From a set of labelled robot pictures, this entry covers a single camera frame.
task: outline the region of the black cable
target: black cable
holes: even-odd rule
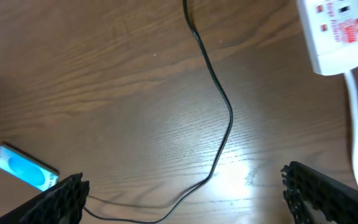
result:
[[[201,52],[203,53],[203,56],[204,56],[204,59],[205,59],[205,62],[206,62],[206,66],[208,67],[208,70],[211,74],[211,78],[212,80],[214,81],[215,85],[216,85],[216,88],[219,90],[224,102],[226,103],[226,106],[227,106],[227,110],[229,111],[229,124],[227,126],[227,129],[226,129],[226,132],[224,133],[224,136],[223,136],[223,139],[222,139],[222,142],[221,142],[221,145],[219,146],[219,149],[218,149],[218,153],[216,154],[216,157],[214,159],[214,162],[212,163],[212,167],[211,167],[211,171],[209,172],[207,178],[205,178],[204,180],[202,180],[198,185],[196,185],[191,191],[189,191],[187,194],[185,194],[181,199],[179,199],[179,201],[172,207],[172,209],[164,216],[162,217],[161,219],[159,220],[156,220],[154,222],[144,222],[144,221],[137,221],[137,220],[130,220],[130,219],[125,219],[125,218],[104,218],[104,217],[100,217],[100,216],[97,216],[95,214],[93,214],[91,211],[89,211],[86,207],[84,207],[84,210],[86,212],[88,212],[91,216],[95,217],[95,218],[98,218],[100,220],[107,220],[107,221],[117,221],[117,222],[130,222],[130,223],[141,223],[141,224],[149,224],[149,223],[159,223],[160,221],[163,221],[164,219],[168,218],[172,213],[173,211],[175,211],[175,209],[182,203],[182,201],[184,201],[184,199],[186,199],[187,197],[189,197],[192,193],[194,193],[195,191],[197,191],[198,189],[200,189],[202,186],[204,186],[206,183],[208,183],[213,174],[214,174],[214,171],[215,171],[215,168],[218,164],[218,160],[219,158],[221,157],[221,154],[222,154],[222,151],[223,151],[223,148],[224,148],[224,145],[226,144],[227,142],[227,139],[229,137],[229,134],[230,134],[230,131],[231,131],[231,128],[233,126],[233,109],[231,108],[231,104],[230,104],[230,101],[229,99],[227,98],[221,84],[219,83],[219,80],[218,78],[216,77],[215,75],[215,72],[212,68],[212,65],[211,65],[211,62],[209,61],[209,58],[208,58],[208,55],[205,51],[205,48],[204,48],[204,45],[203,45],[203,42],[201,41],[201,38],[200,38],[200,35],[198,34],[196,28],[194,27],[194,24],[192,23],[192,21],[190,20],[190,17],[189,17],[189,13],[188,13],[188,10],[187,10],[187,0],[183,0],[183,12],[185,13],[185,18],[186,18],[186,22],[187,22],[187,25],[189,26],[191,32],[193,33],[194,37],[196,38],[197,40],[197,43],[201,49]]]

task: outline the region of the white cable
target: white cable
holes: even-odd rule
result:
[[[352,71],[347,71],[344,75],[352,115],[352,167],[354,178],[356,179],[358,187],[358,93],[356,81],[354,80]]]

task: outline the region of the wooden table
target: wooden table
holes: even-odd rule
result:
[[[356,187],[344,79],[312,72],[295,1],[189,5],[234,127],[165,223],[290,223],[290,161]],[[0,0],[0,141],[83,172],[96,214],[162,217],[207,176],[227,122],[181,1]],[[0,170],[0,216],[37,194]]]

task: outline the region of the white power strip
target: white power strip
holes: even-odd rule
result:
[[[352,69],[358,67],[358,0],[298,0],[313,70],[344,73],[352,115],[352,168],[358,186],[358,92]]]

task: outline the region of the electrical outlet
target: electrical outlet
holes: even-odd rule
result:
[[[358,0],[298,0],[298,9],[316,73],[358,67]]]

